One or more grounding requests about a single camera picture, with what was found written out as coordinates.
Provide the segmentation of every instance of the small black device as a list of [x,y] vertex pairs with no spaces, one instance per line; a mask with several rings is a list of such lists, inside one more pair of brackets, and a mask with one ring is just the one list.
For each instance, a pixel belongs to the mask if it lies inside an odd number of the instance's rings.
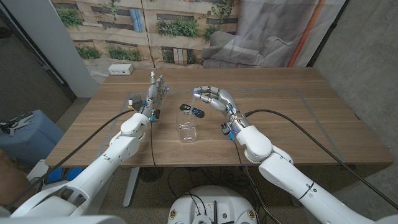
[[[180,109],[181,109],[181,110],[191,110],[191,106],[186,105],[185,103],[183,103],[183,104],[180,106]],[[199,109],[197,109],[197,108],[193,108],[193,109],[192,109],[192,113],[193,113],[195,116],[197,116],[198,118],[202,118],[202,117],[205,116],[205,112],[203,112],[202,110],[199,110]]]
[[141,108],[144,106],[139,95],[129,98],[129,105],[132,106],[136,111],[141,110]]

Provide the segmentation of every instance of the wooden table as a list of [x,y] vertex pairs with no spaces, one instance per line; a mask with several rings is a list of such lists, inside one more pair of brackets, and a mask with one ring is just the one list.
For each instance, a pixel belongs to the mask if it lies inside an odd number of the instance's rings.
[[[154,158],[158,166],[237,166],[234,144],[224,136],[220,124],[226,119],[199,100],[195,107],[205,112],[197,119],[198,140],[180,143],[175,116],[182,103],[190,104],[192,90],[212,85],[228,90],[245,113],[270,109],[283,113],[303,126],[318,141],[347,164],[388,164],[393,158],[350,108],[313,68],[170,69],[163,74],[170,92],[161,106],[160,119],[152,126]],[[85,109],[65,133],[45,163],[54,166],[108,119],[127,109],[129,96],[144,99],[150,70],[135,70],[128,76],[109,76]],[[132,113],[107,125],[64,167],[88,166],[109,146],[109,140]],[[271,142],[288,152],[296,165],[336,164],[336,162],[293,124],[274,114],[256,113],[248,121]],[[239,153],[244,163],[244,147]],[[149,129],[137,154],[122,166],[153,166]]]

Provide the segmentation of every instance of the power strip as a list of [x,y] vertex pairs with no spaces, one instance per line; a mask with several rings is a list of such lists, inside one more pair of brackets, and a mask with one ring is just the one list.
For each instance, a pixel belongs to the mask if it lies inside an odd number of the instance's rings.
[[134,68],[131,64],[117,64],[111,65],[108,70],[111,75],[130,75]]

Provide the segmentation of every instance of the blue box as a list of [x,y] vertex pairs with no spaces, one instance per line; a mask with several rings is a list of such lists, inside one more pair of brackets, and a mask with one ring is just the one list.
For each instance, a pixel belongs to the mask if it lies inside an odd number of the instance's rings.
[[33,123],[15,130],[14,136],[0,132],[0,148],[8,157],[32,167],[50,154],[64,134],[41,110],[33,114],[26,121]]

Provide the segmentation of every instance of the black cable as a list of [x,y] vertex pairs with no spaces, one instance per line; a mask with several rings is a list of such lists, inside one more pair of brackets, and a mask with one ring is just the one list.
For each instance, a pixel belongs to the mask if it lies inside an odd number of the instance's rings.
[[173,195],[174,195],[175,198],[178,198],[178,197],[177,197],[177,195],[174,193],[174,191],[173,191],[173,189],[172,189],[172,186],[170,185],[170,175],[171,175],[175,170],[180,169],[180,168],[183,168],[183,167],[177,167],[177,168],[175,168],[175,169],[172,170],[172,171],[169,173],[169,175],[167,176],[167,184],[169,185],[169,189],[170,189],[170,191],[173,193]]
[[46,179],[54,170],[58,169],[64,162],[66,162],[69,158],[71,158],[76,152],[78,152],[85,144],[88,143],[96,134],[98,134],[103,128],[105,128],[110,122],[112,122],[114,119],[128,113],[132,112],[134,110],[127,110],[125,112],[119,113],[115,117],[111,118],[109,121],[104,123],[101,127],[99,127],[90,137],[88,137],[83,143],[81,143],[75,150],[73,150],[69,155],[67,155],[65,158],[63,158],[57,165],[53,166],[51,169],[47,171],[42,177],[38,178],[31,186],[26,188],[25,191],[23,191],[21,194],[19,194],[12,202],[10,202],[7,206],[6,209],[10,210],[15,203],[17,203],[24,195],[26,195],[30,190],[32,190],[37,184],[41,183],[44,179]]
[[[159,198],[159,192],[160,192],[160,183],[159,183],[159,173],[157,172],[157,167],[156,167],[156,163],[155,163],[155,157],[154,157],[154,147],[153,147],[153,144],[152,144],[152,121],[150,122],[150,129],[149,129],[150,131],[150,151],[151,151],[151,153],[152,153],[152,160],[154,161],[154,167],[155,167],[155,173],[156,173],[156,179],[157,179],[157,198]],[[170,199],[168,199],[168,200],[166,200],[166,201],[164,201],[164,202],[158,202],[157,201],[157,199],[155,199],[155,201],[157,202],[157,203],[159,203],[159,204],[164,204],[164,203],[166,203],[166,202],[169,202],[169,201],[171,201],[172,200],[172,198],[170,198]]]
[[199,198],[201,204],[203,205],[203,209],[205,209],[205,215],[207,215],[205,204],[204,204],[203,201],[200,199],[200,197],[198,197],[198,196],[196,196],[196,195],[194,195],[194,194],[191,194],[191,196],[194,196],[194,197]]
[[[236,152],[238,153],[239,163],[241,164],[242,169],[244,169],[244,167],[243,167],[243,165],[242,165],[241,156],[239,155],[238,145],[236,144],[235,141],[233,141],[233,142],[234,142],[234,144],[235,144]],[[253,188],[254,193],[257,194],[257,197],[259,198],[260,203],[261,203],[262,206],[264,207],[264,211],[265,211],[266,213],[268,213],[268,215],[269,215],[276,223],[280,223],[280,222],[271,214],[271,212],[268,211],[268,208],[265,206],[265,204],[264,204],[264,202],[263,202],[264,199],[263,199],[262,195],[260,194],[260,192],[258,191],[256,185],[254,184],[254,182],[253,182],[252,179],[250,178],[249,170],[248,170],[248,169],[246,169],[246,175],[247,175],[247,177],[249,178],[250,185],[251,185],[251,187]]]
[[189,196],[191,196],[191,198],[192,198],[192,200],[193,200],[193,203],[195,203],[195,205],[197,206],[198,215],[201,215],[201,213],[200,213],[200,211],[199,211],[198,204],[197,204],[197,202],[193,199],[192,194],[191,194],[191,191],[188,190],[188,193],[189,193]]
[[262,217],[261,223],[262,223],[262,224],[267,224],[267,214],[265,214],[265,215]]
[[303,127],[301,127],[299,124],[297,124],[294,120],[290,119],[288,116],[286,116],[284,114],[281,114],[281,113],[278,113],[278,112],[272,111],[272,110],[267,110],[267,109],[250,111],[250,112],[245,113],[244,115],[245,115],[245,117],[248,117],[257,112],[273,113],[273,114],[281,116],[281,117],[285,118],[286,120],[290,121],[292,124],[294,124],[296,127],[298,127],[299,130],[301,130],[305,135],[307,135],[313,142],[315,142],[315,144],[317,144],[321,149],[323,149],[327,154],[329,154],[329,156],[334,158],[335,161],[337,161],[340,165],[342,165],[345,169],[347,169],[350,173],[352,173],[358,180],[360,180],[362,183],[364,183],[366,186],[368,186],[370,189],[372,189],[375,193],[377,193],[380,197],[382,197],[386,202],[388,202],[390,205],[392,205],[395,209],[398,210],[398,205],[395,202],[393,202],[389,197],[385,196],[377,188],[373,187],[373,185],[371,185],[368,181],[366,181],[365,179],[360,177],[358,174],[356,174],[353,170],[351,170],[343,161],[341,161],[339,158],[337,158],[335,155],[333,155],[333,153],[331,153],[325,146],[323,146],[314,137],[312,137],[311,134],[309,134],[306,130],[304,130]]
[[219,168],[220,168],[220,179],[218,182],[214,181],[215,177],[210,174],[210,171],[207,168],[206,169],[208,171],[208,174],[211,175],[211,177],[209,177],[203,169],[201,169],[201,171],[202,171],[203,175],[208,180],[210,180],[210,182],[213,182],[216,185],[228,185],[228,187],[230,187],[230,188],[231,187],[244,187],[247,190],[247,192],[249,192],[250,197],[253,201],[252,204],[254,205],[255,210],[258,212],[260,209],[260,206],[257,204],[256,197],[253,195],[252,190],[247,186],[247,184],[249,184],[249,183],[245,182],[244,180],[239,180],[240,177],[247,177],[247,176],[242,174],[242,175],[238,176],[237,178],[235,178],[232,171],[224,170],[224,167],[219,167]]

